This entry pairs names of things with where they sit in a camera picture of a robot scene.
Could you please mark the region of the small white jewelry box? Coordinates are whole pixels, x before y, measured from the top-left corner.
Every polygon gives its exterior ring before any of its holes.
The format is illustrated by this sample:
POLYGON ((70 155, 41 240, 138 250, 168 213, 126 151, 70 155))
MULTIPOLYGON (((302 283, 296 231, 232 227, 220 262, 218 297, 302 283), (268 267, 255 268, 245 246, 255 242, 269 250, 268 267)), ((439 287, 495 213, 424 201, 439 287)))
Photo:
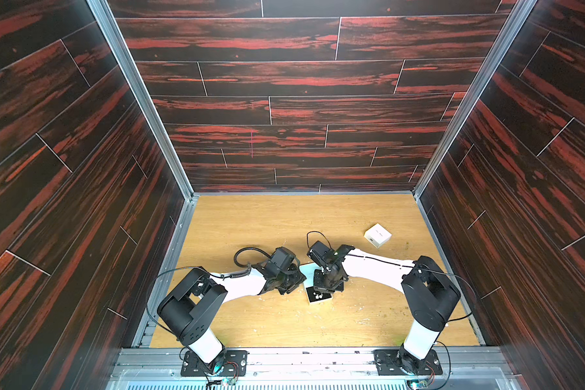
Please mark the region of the small white jewelry box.
POLYGON ((382 225, 375 224, 364 232, 364 237, 375 248, 380 248, 392 238, 392 234, 382 225))

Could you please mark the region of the mint drawer-style jewelry box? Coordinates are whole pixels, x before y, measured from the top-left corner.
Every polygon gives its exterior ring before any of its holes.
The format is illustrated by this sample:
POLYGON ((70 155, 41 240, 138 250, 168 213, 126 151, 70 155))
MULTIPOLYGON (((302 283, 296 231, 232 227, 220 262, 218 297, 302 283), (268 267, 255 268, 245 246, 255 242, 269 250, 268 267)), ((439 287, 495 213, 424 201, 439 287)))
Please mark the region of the mint drawer-style jewelry box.
POLYGON ((320 267, 315 263, 308 263, 308 264, 300 266, 300 271, 306 277, 306 280, 310 284, 313 284, 315 271, 319 270, 319 269, 320 269, 320 267))

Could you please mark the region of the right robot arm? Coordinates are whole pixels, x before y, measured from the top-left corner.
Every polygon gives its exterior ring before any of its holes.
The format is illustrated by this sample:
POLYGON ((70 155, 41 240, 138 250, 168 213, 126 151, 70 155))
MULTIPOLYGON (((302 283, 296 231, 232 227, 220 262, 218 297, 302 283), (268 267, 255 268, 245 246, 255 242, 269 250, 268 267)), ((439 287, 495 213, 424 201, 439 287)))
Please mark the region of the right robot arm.
POLYGON ((436 262, 427 256, 398 260, 364 252, 351 245, 336 250, 317 241, 307 256, 319 267, 313 287, 322 293, 344 290, 350 278, 362 278, 403 293, 412 327, 400 347, 401 362, 424 362, 461 300, 461 293, 436 262))

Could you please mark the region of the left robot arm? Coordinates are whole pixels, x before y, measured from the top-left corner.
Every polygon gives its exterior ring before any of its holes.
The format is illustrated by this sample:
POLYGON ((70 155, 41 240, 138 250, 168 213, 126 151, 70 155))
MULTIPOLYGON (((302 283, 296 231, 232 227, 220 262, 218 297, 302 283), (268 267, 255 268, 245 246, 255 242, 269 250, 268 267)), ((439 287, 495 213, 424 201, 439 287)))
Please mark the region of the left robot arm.
POLYGON ((195 267, 159 303, 157 314, 177 341, 213 371, 223 365, 225 347, 211 325, 224 303, 274 290, 289 294, 305 280, 295 264, 276 275, 259 266, 228 274, 195 267))

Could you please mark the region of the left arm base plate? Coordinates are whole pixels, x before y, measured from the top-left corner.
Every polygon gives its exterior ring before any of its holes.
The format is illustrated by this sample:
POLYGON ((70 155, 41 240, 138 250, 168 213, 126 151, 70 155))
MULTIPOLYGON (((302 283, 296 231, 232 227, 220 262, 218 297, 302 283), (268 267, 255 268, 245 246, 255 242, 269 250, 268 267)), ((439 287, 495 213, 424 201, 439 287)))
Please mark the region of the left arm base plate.
POLYGON ((247 360, 247 350, 224 349, 212 362, 207 363, 191 349, 187 349, 183 357, 180 376, 190 378, 207 375, 238 378, 245 376, 247 360))

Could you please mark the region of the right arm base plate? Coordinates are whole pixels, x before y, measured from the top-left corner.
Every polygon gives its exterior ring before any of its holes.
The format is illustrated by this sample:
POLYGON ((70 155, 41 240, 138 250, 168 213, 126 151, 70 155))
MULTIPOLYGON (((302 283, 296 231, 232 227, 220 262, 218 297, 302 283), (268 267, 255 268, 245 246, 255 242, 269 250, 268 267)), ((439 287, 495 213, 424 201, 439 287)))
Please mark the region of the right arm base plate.
POLYGON ((434 349, 431 349, 423 360, 400 349, 376 349, 373 351, 373 357, 380 376, 436 376, 443 374, 440 359, 434 349))

